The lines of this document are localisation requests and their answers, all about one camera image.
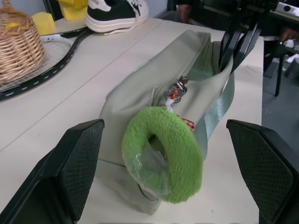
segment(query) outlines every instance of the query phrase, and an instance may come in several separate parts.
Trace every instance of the table surface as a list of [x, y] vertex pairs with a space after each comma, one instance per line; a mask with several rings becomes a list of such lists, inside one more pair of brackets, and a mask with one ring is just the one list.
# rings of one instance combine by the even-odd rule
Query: table surface
[[[148, 19], [111, 36], [91, 35], [69, 64], [45, 84], [0, 102], [0, 212], [36, 163], [78, 123], [97, 119], [106, 95], [134, 69], [186, 30], [223, 32]], [[208, 146], [202, 189], [186, 203], [162, 203], [153, 216], [136, 211], [95, 179], [79, 223], [256, 224], [258, 208], [242, 179], [227, 119], [261, 124], [263, 40], [235, 72], [235, 98]]]

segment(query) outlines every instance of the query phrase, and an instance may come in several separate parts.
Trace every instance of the person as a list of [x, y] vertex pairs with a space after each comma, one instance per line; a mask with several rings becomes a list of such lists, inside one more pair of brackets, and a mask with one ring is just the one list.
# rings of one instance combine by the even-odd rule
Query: person
[[[223, 11], [228, 12], [233, 12], [236, 9], [238, 1], [240, 0], [203, 0], [208, 6], [213, 7], [216, 5]], [[285, 3], [299, 6], [299, 0], [285, 0]], [[229, 14], [225, 15], [204, 9], [200, 4], [201, 0], [177, 0], [180, 20], [183, 23], [202, 25], [225, 31], [229, 24]], [[267, 38], [264, 39], [264, 71], [266, 71], [272, 62], [275, 49], [278, 47], [279, 43], [291, 39], [299, 39], [299, 32], [291, 28], [286, 21], [270, 14], [261, 21], [261, 28], [261, 36], [278, 37], [278, 40], [274, 38], [272, 41], [268, 41]]]

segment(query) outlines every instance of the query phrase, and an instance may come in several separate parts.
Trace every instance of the black sneaker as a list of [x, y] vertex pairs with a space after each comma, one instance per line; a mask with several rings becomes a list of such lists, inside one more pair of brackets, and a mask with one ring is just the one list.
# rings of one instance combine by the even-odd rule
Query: black sneaker
[[98, 33], [119, 33], [144, 23], [149, 8], [144, 0], [88, 0], [86, 26]]

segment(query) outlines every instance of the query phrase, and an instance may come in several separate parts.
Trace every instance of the green plush donut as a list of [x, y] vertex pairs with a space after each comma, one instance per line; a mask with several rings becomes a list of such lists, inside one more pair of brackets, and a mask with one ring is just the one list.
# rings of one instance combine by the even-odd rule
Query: green plush donut
[[136, 159], [144, 152], [149, 138], [156, 136], [162, 143], [169, 168], [168, 194], [155, 195], [170, 202], [187, 201], [201, 186], [203, 155], [190, 127], [175, 113], [165, 107], [146, 107], [128, 124], [122, 140], [122, 153], [125, 165], [137, 182], [147, 181], [145, 188], [159, 189], [165, 180], [158, 169], [136, 169]]

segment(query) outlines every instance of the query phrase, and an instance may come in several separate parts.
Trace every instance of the canvas bag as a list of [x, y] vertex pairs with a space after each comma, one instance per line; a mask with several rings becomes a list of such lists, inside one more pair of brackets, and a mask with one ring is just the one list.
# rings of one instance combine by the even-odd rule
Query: canvas bag
[[207, 141], [234, 97], [233, 59], [219, 72], [220, 45], [220, 42], [212, 43], [208, 33], [188, 30], [107, 96], [100, 114], [105, 131], [95, 176], [149, 215], [156, 212], [161, 200], [142, 189], [124, 165], [121, 141], [126, 127], [141, 109], [165, 105], [157, 90], [165, 90], [180, 77], [187, 77], [188, 91], [172, 108], [181, 118], [195, 123], [193, 134], [206, 157]]

